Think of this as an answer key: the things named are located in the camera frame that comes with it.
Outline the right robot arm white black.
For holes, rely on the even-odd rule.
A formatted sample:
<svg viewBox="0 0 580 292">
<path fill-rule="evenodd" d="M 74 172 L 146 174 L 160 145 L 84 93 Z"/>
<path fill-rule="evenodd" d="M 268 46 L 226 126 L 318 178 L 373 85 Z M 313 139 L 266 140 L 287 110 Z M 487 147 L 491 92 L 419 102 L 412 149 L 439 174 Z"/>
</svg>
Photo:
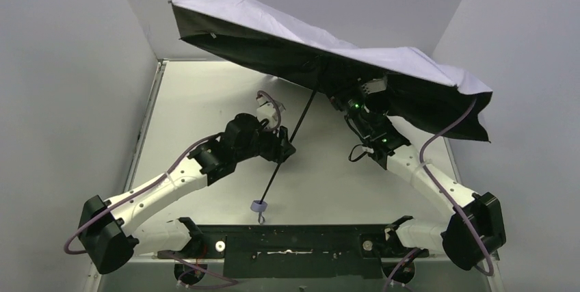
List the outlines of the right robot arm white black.
<svg viewBox="0 0 580 292">
<path fill-rule="evenodd" d="M 492 254 L 506 242 L 499 199 L 463 186 L 427 159 L 425 151 L 433 137 L 417 148 L 386 115 L 359 101 L 348 102 L 344 118 L 359 138 L 363 155 L 406 181 L 440 215 L 435 222 L 402 217 L 386 227 L 386 239 L 405 248 L 444 254 L 463 270 L 476 268 L 493 275 Z"/>
</svg>

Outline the lavender folding umbrella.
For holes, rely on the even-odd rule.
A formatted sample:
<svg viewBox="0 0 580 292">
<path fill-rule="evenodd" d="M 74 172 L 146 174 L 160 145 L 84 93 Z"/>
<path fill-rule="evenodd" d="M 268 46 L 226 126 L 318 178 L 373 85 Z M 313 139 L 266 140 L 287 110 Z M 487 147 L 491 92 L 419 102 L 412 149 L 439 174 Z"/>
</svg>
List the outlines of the lavender folding umbrella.
<svg viewBox="0 0 580 292">
<path fill-rule="evenodd" d="M 171 0 L 183 42 L 234 64 L 325 94 L 345 115 L 359 101 L 427 133 L 486 142 L 479 121 L 492 89 L 414 47 L 361 48 L 257 0 Z M 386 91 L 358 86 L 388 77 Z"/>
</svg>

